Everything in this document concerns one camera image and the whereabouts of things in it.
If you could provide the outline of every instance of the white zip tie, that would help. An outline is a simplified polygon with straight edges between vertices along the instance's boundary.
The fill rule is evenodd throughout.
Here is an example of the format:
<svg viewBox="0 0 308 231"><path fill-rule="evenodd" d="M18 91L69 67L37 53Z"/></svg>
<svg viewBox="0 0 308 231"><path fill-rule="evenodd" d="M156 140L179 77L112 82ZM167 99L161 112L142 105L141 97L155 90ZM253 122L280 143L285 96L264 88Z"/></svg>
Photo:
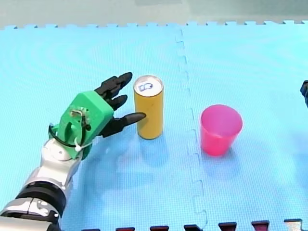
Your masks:
<svg viewBox="0 0 308 231"><path fill-rule="evenodd" d="M92 144L92 142L86 144L86 145L83 145L83 146L80 146L78 143L77 143L77 137L74 139L74 144L75 144L75 151L76 152L80 152L82 149L84 149L85 147L88 147Z"/></svg>

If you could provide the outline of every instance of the can pull tab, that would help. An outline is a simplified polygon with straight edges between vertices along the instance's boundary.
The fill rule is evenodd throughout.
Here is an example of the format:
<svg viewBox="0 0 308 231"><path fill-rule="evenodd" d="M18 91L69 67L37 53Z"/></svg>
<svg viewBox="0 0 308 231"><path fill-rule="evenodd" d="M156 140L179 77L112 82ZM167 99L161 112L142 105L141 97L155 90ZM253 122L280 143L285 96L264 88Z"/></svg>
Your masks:
<svg viewBox="0 0 308 231"><path fill-rule="evenodd" d="M139 88L139 91L149 90L153 88L153 84L152 83L140 84L138 88Z"/></svg>

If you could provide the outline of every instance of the black robotic finger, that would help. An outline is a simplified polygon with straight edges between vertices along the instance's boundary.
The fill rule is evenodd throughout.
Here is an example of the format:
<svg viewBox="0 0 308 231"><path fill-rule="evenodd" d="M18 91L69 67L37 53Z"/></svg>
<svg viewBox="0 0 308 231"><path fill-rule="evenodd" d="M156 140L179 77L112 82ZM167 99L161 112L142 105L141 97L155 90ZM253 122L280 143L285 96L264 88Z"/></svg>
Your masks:
<svg viewBox="0 0 308 231"><path fill-rule="evenodd" d="M107 99L105 101L113 108L114 111L116 111L119 107L126 103L127 98L127 95L121 95L113 100Z"/></svg>
<svg viewBox="0 0 308 231"><path fill-rule="evenodd" d="M302 93L302 95L304 96L305 98L305 103L308 107L308 80L304 81L301 89L300 89L300 92Z"/></svg>
<svg viewBox="0 0 308 231"><path fill-rule="evenodd" d="M94 91L96 91L104 100L111 100L131 81L132 77L133 74L131 72L127 72L119 77L113 76L102 82L101 86Z"/></svg>
<svg viewBox="0 0 308 231"><path fill-rule="evenodd" d="M112 118L108 124L100 132L100 136L108 137L119 133L124 127L137 123L146 117L145 113L132 113L124 116L123 118Z"/></svg>

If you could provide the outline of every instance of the yellow can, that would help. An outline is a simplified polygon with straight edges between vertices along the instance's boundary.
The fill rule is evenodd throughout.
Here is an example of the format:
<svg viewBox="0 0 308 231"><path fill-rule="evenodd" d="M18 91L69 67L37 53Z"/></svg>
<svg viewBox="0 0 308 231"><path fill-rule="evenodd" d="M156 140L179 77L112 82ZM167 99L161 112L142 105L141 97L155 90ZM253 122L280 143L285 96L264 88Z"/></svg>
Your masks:
<svg viewBox="0 0 308 231"><path fill-rule="evenodd" d="M163 132L164 86L156 76L141 76L134 83L135 111L146 113L137 123L138 134L155 139Z"/></svg>

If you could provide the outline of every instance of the can lid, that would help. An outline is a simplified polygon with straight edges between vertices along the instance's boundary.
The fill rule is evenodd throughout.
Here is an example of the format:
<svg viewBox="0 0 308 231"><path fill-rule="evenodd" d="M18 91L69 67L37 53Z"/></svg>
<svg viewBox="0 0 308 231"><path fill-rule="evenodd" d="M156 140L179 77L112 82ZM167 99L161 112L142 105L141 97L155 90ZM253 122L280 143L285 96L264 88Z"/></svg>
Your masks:
<svg viewBox="0 0 308 231"><path fill-rule="evenodd" d="M140 76L134 83L134 90L145 97L156 96L163 90L163 82L156 76Z"/></svg>

